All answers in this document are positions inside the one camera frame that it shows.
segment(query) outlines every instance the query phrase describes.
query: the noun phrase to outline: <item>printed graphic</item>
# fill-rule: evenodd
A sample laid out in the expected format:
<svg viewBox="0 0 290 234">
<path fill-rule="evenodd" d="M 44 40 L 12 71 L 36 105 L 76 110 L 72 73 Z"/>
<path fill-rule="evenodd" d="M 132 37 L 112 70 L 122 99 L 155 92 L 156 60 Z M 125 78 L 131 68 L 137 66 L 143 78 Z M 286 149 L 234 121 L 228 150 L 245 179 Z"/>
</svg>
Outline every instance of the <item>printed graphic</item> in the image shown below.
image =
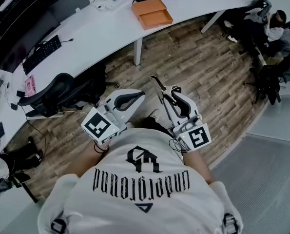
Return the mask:
<svg viewBox="0 0 290 234">
<path fill-rule="evenodd" d="M 195 148 L 198 148 L 199 146 L 209 142 L 209 138 L 203 127 L 189 132 L 189 136 Z"/>
<path fill-rule="evenodd" d="M 138 153 L 141 152 L 141 154 L 139 154 L 136 157 L 136 160 L 133 158 L 134 151 Z M 126 161 L 135 165 L 136 171 L 139 173 L 141 172 L 141 165 L 143 163 L 152 163 L 154 166 L 154 173 L 161 173 L 162 171 L 159 170 L 159 163 L 157 163 L 156 159 L 157 159 L 156 155 L 152 154 L 146 149 L 136 146 L 127 153 Z"/>
<path fill-rule="evenodd" d="M 154 205 L 153 203 L 148 203 L 148 204 L 135 204 L 138 208 L 140 208 L 144 213 L 147 213 L 152 206 Z"/>
<path fill-rule="evenodd" d="M 110 123 L 106 121 L 99 114 L 95 114 L 86 124 L 85 127 L 97 138 L 102 136 L 102 134 L 108 129 Z"/>
<path fill-rule="evenodd" d="M 93 191 L 109 194 L 135 202 L 146 202 L 155 198 L 170 198 L 174 192 L 189 190 L 190 180 L 187 170 L 158 177 L 157 179 L 120 177 L 100 169 L 95 169 Z"/>
<path fill-rule="evenodd" d="M 114 133 L 113 135 L 109 136 L 108 138 L 105 138 L 104 140 L 101 141 L 101 143 L 105 143 L 107 142 L 108 140 L 111 140 L 112 138 L 116 137 L 117 136 L 117 132 Z"/>
</svg>

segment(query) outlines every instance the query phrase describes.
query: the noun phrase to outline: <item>seated person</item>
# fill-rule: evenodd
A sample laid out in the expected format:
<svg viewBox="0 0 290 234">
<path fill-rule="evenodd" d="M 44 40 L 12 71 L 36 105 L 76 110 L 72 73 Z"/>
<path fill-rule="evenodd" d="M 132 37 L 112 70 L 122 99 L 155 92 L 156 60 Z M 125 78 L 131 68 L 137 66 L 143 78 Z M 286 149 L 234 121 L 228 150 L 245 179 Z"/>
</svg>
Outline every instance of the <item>seated person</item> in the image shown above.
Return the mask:
<svg viewBox="0 0 290 234">
<path fill-rule="evenodd" d="M 33 148 L 35 145 L 32 145 L 31 141 L 32 138 L 29 138 L 29 144 L 18 151 L 0 152 L 0 180 L 7 179 L 16 171 L 28 170 L 40 164 L 43 151 Z"/>
<path fill-rule="evenodd" d="M 268 15 L 266 23 L 260 23 L 258 17 L 257 13 L 251 13 L 241 23 L 232 27 L 233 33 L 227 38 L 234 42 L 242 39 L 248 51 L 252 52 L 254 48 L 252 38 L 258 46 L 267 47 L 269 42 L 282 37 L 287 21 L 284 11 L 278 10 L 272 16 Z"/>
</svg>

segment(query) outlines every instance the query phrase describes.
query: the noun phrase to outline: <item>black logo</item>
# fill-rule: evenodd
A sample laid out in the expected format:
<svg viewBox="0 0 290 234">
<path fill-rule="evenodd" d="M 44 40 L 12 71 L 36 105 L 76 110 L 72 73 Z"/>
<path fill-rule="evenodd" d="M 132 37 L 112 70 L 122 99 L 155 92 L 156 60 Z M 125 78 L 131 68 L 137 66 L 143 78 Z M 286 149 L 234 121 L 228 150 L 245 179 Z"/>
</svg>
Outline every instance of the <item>black logo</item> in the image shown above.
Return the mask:
<svg viewBox="0 0 290 234">
<path fill-rule="evenodd" d="M 108 129 L 110 123 L 106 121 L 102 116 L 96 113 L 86 124 L 85 127 L 97 138 Z"/>
<path fill-rule="evenodd" d="M 209 138 L 203 127 L 189 132 L 189 136 L 195 148 L 209 142 Z"/>
<path fill-rule="evenodd" d="M 134 160 L 134 158 L 133 158 L 134 151 L 142 151 L 142 153 L 136 157 L 136 160 Z M 136 146 L 135 148 L 133 148 L 132 150 L 130 150 L 127 153 L 126 161 L 135 165 L 136 171 L 139 173 L 141 172 L 142 163 L 150 163 L 151 162 L 154 166 L 154 173 L 161 173 L 162 171 L 159 170 L 159 163 L 157 163 L 156 159 L 157 159 L 156 155 L 152 154 L 151 152 L 149 152 L 146 149 L 143 149 L 139 146 Z"/>
<path fill-rule="evenodd" d="M 138 208 L 140 208 L 144 213 L 147 213 L 152 206 L 154 205 L 153 203 L 147 203 L 147 204 L 135 204 Z"/>
</svg>

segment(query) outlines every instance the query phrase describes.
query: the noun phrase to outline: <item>sleeve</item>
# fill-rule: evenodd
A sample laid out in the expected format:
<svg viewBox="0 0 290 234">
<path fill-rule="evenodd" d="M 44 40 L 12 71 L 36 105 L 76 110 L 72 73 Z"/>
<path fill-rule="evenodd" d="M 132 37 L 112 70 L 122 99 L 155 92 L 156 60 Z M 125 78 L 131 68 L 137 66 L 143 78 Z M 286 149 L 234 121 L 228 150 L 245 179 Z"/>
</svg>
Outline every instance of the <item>sleeve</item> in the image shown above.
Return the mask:
<svg viewBox="0 0 290 234">
<path fill-rule="evenodd" d="M 242 230 L 243 230 L 242 218 L 241 218 L 238 210 L 232 204 L 232 202 L 227 194 L 227 191 L 226 191 L 224 184 L 222 182 L 214 182 L 214 183 L 210 184 L 210 188 L 215 192 L 215 194 L 223 202 L 224 207 L 225 207 L 225 216 L 226 216 L 226 214 L 232 215 L 236 221 L 237 226 L 238 226 L 238 234 L 242 233 Z M 229 233 L 228 230 L 229 230 L 229 228 L 226 227 L 224 230 L 224 233 L 226 233 L 226 234 Z"/>
<path fill-rule="evenodd" d="M 268 24 L 264 26 L 264 33 L 266 36 L 268 36 L 268 41 L 276 41 L 280 39 L 283 35 L 283 32 L 284 32 L 283 28 L 270 29 L 270 26 Z"/>
<path fill-rule="evenodd" d="M 78 180 L 79 178 L 75 174 L 65 175 L 57 180 L 51 194 L 39 213 L 39 234 L 52 233 L 51 225 L 53 221 L 62 214 L 64 203 Z"/>
</svg>

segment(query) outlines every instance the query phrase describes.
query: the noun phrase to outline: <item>desk leg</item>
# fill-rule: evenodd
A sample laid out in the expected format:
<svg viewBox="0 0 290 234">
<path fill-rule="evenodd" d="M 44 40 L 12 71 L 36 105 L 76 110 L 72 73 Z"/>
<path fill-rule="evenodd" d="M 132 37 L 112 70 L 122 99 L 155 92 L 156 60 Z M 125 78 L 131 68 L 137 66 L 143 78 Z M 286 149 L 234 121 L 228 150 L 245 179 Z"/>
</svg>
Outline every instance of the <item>desk leg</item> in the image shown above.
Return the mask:
<svg viewBox="0 0 290 234">
<path fill-rule="evenodd" d="M 134 63 L 136 66 L 140 65 L 142 43 L 143 43 L 143 38 L 140 38 L 134 42 Z"/>
<path fill-rule="evenodd" d="M 211 18 L 210 21 L 208 21 L 208 23 L 203 27 L 203 29 L 201 30 L 201 33 L 205 33 L 211 26 L 213 23 L 215 23 L 215 21 L 225 12 L 226 10 L 221 10 L 218 11 L 214 17 Z"/>
</svg>

